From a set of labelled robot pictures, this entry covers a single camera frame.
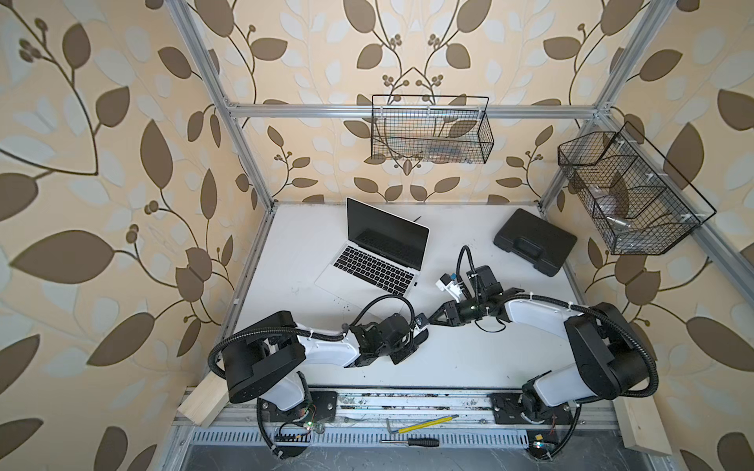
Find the silver laptop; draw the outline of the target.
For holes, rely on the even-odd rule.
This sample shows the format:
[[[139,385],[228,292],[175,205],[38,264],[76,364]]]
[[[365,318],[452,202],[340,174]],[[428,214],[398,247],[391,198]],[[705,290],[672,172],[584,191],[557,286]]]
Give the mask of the silver laptop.
[[[390,294],[403,298],[419,277],[430,229],[349,198],[346,242],[315,285],[353,306]]]

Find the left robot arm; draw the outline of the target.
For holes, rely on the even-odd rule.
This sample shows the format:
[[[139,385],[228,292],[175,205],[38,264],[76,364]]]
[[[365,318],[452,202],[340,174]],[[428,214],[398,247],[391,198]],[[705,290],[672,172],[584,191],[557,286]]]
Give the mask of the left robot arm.
[[[270,403],[285,416],[282,427],[301,427],[307,437],[318,425],[302,365],[362,368],[381,357],[398,365],[428,339],[427,317],[398,294],[378,296],[341,331],[315,331],[287,310],[275,312],[223,341],[209,353],[209,370],[226,382],[229,402],[257,401],[256,422],[271,453],[285,460],[300,454],[282,432],[268,435],[261,411]]]

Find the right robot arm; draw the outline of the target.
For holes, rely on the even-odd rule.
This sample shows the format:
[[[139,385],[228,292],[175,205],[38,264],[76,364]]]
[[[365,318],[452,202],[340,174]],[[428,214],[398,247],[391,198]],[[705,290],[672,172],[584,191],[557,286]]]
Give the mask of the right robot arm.
[[[487,266],[471,266],[465,276],[459,271],[444,274],[436,286],[451,300],[429,317],[431,325],[461,327],[492,317],[502,326],[528,325],[569,343],[573,364],[528,380],[514,407],[531,424],[547,421],[563,405],[573,411],[569,429],[557,443],[537,439],[529,446],[535,460],[552,461],[562,453],[585,404],[650,398],[659,389],[655,358],[613,304],[583,306],[503,288]]]

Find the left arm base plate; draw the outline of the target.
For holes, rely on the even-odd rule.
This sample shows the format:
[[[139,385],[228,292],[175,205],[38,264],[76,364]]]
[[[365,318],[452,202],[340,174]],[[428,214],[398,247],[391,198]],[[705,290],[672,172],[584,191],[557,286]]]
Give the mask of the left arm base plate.
[[[259,398],[257,404],[261,407],[263,419],[273,423],[313,421],[333,422],[337,413],[339,395],[335,391],[311,392],[304,402],[289,411],[282,411],[272,402]]]

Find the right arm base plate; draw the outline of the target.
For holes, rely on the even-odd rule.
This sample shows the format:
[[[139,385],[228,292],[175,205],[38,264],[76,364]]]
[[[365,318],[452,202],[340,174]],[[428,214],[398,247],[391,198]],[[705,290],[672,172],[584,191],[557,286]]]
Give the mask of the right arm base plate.
[[[498,425],[571,425],[573,414],[567,404],[547,406],[533,394],[495,392],[490,394],[494,421]]]

